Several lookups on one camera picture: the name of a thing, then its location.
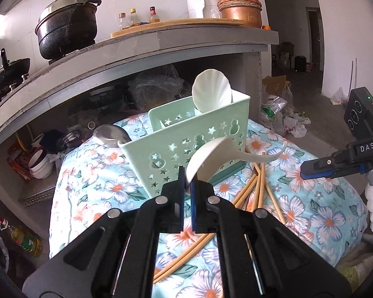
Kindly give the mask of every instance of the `pot handle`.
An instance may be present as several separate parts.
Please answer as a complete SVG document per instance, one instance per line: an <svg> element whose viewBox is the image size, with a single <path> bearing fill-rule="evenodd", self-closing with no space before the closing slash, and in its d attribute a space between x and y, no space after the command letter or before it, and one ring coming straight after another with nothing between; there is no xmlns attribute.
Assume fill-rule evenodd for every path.
<svg viewBox="0 0 373 298"><path fill-rule="evenodd" d="M101 0L87 0L84 4L86 3L96 3L96 6L99 6L102 1Z"/></svg>
<svg viewBox="0 0 373 298"><path fill-rule="evenodd" d="M4 71L7 71L9 69L9 65L8 65L8 60L7 60L7 56L5 54L5 49L2 48L2 50L0 50L0 57L1 57L1 63L3 65L3 69Z"/></svg>

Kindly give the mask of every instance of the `white ladle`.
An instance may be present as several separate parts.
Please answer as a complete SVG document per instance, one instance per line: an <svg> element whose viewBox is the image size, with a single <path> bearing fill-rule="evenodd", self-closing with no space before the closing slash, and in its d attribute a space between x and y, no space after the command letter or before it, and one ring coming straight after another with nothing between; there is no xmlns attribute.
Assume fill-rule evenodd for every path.
<svg viewBox="0 0 373 298"><path fill-rule="evenodd" d="M199 180L208 182L215 173L231 160L243 160L248 162L269 162L280 157L286 149L287 143L283 143L282 150L272 155L250 154L238 150L232 142L232 138L223 137L214 139L201 146L191 157L185 173L185 184L189 183L197 175Z"/></svg>

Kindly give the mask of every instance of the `black pot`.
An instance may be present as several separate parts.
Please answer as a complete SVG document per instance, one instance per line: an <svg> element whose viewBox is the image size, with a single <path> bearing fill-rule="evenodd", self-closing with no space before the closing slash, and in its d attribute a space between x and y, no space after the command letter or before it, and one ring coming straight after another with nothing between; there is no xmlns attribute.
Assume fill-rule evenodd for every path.
<svg viewBox="0 0 373 298"><path fill-rule="evenodd" d="M22 83L22 75L29 72L31 65L30 58L18 59L12 62L8 62L5 54L5 49L0 51L1 61L3 67L0 68L0 100L2 97L7 95L10 91L10 85L13 87L18 86Z"/></svg>
<svg viewBox="0 0 373 298"><path fill-rule="evenodd" d="M54 11L43 17L35 30L43 58L60 59L95 43L96 6L93 3L100 5L101 0L72 3L57 10L52 8Z"/></svg>

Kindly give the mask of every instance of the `concrete floor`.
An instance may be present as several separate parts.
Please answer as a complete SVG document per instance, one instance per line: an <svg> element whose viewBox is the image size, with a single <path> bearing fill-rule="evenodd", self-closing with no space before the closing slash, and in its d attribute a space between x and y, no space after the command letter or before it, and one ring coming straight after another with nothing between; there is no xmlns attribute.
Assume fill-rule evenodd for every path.
<svg viewBox="0 0 373 298"><path fill-rule="evenodd" d="M287 134L288 140L319 158L345 149L348 143L355 141L344 122L343 107L332 105L329 98L321 95L323 73L284 73L278 68L273 68L272 76L285 74L291 82L294 111L307 112L311 119L311 124L305 126L305 137L297 139L292 134ZM359 194L364 192L367 184L365 176L356 174L345 179Z"/></svg>

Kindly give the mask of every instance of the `white scallop shell dish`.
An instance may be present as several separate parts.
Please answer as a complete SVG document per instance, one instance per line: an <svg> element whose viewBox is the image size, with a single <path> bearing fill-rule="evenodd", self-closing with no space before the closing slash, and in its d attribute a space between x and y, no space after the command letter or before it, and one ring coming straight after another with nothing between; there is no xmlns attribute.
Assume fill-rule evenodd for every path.
<svg viewBox="0 0 373 298"><path fill-rule="evenodd" d="M195 78L192 99L202 113L231 104L232 89L228 78L216 69L206 69Z"/></svg>

